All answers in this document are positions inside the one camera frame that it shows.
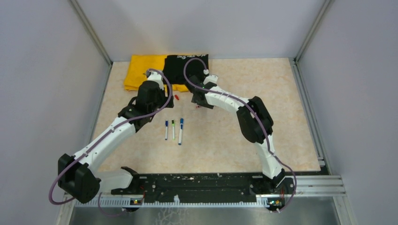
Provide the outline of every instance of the floor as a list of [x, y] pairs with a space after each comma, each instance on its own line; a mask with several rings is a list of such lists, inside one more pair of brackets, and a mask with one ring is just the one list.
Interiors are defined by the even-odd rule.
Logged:
[[[125, 91], [123, 81], [129, 62], [115, 62], [105, 91], [94, 133], [98, 136], [136, 91]], [[308, 124], [294, 81], [289, 60], [217, 59], [209, 60], [210, 73], [219, 76], [218, 85], [238, 96], [259, 96], [274, 120], [276, 154], [295, 171], [319, 171]], [[259, 172], [261, 164], [252, 143], [241, 134], [237, 117], [219, 108], [195, 107], [191, 93], [175, 92], [173, 109], [164, 109], [151, 123], [121, 144], [108, 157], [100, 171], [128, 166], [139, 173], [225, 173]], [[165, 120], [184, 118], [181, 146], [177, 140], [164, 140]]]

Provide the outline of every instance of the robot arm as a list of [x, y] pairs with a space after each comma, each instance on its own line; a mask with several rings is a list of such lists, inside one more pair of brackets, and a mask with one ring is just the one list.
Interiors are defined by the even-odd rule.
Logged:
[[272, 140], [272, 125], [274, 122], [272, 121], [272, 118], [262, 100], [259, 97], [253, 97], [251, 99], [239, 97], [230, 92], [224, 91], [217, 86], [218, 77], [215, 75], [205, 75], [199, 78], [198, 76], [191, 76], [189, 79], [195, 85], [222, 93], [216, 94], [212, 92], [206, 92], [196, 89], [195, 87], [186, 83], [190, 92], [193, 93], [193, 103], [210, 109], [213, 109], [214, 106], [217, 106], [230, 113], [236, 113], [243, 136], [248, 141], [254, 143], [257, 149], [262, 164], [262, 173], [268, 178], [268, 181], [271, 183], [273, 188], [278, 187], [285, 178], [284, 169], [275, 159], [275, 157], [273, 157], [273, 155], [268, 151], [267, 143], [265, 141], [266, 138], [258, 122], [253, 118], [250, 111], [241, 102], [233, 98], [229, 98], [229, 96], [234, 96], [243, 100], [256, 112], [257, 116], [259, 116], [266, 129], [270, 144], [270, 151], [275, 153]]
[[[112, 124], [94, 141], [76, 152], [73, 156], [64, 154], [58, 160], [58, 174], [69, 164], [81, 158], [58, 181], [58, 186], [82, 203], [89, 202], [98, 192], [109, 192], [117, 188], [127, 188], [132, 180], [131, 169], [124, 168], [112, 172], [98, 172], [104, 160], [128, 137], [138, 132], [152, 117], [137, 120], [129, 119], [153, 113], [167, 101], [162, 77], [156, 72], [148, 75], [138, 89], [137, 97], [131, 99]], [[174, 107], [173, 97], [166, 106]]]

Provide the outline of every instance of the yellow cloth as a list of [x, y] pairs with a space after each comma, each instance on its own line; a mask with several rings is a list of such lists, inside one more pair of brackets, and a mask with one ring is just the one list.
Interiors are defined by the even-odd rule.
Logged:
[[[138, 90], [142, 82], [146, 81], [146, 70], [149, 68], [163, 70], [166, 57], [167, 55], [132, 55], [127, 76], [123, 82], [124, 89]], [[188, 91], [183, 84], [173, 84], [173, 90]]]

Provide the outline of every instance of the folded cloth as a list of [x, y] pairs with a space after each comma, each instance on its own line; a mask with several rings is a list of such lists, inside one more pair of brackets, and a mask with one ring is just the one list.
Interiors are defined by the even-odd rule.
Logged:
[[[185, 84], [184, 66], [191, 58], [199, 58], [203, 60], [206, 67], [209, 68], [209, 55], [169, 55], [165, 59], [163, 73], [168, 81], [172, 84]], [[199, 60], [191, 61], [186, 68], [186, 75], [189, 78], [192, 75], [197, 75], [199, 78], [204, 79], [203, 64]]]
[[[145, 72], [149, 68], [163, 70], [167, 55], [132, 55], [126, 78], [124, 79], [125, 90], [138, 90], [142, 82], [146, 81]], [[173, 90], [180, 92], [188, 91], [185, 85], [173, 84]]]

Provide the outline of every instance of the white print on shirt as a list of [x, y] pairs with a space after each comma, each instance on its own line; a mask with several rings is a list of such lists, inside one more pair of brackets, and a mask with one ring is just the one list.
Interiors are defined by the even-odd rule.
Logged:
[[186, 59], [186, 58], [193, 58], [193, 57], [204, 57], [207, 56], [207, 54], [203, 54], [203, 55], [178, 55], [177, 58], [181, 58], [181, 59]]

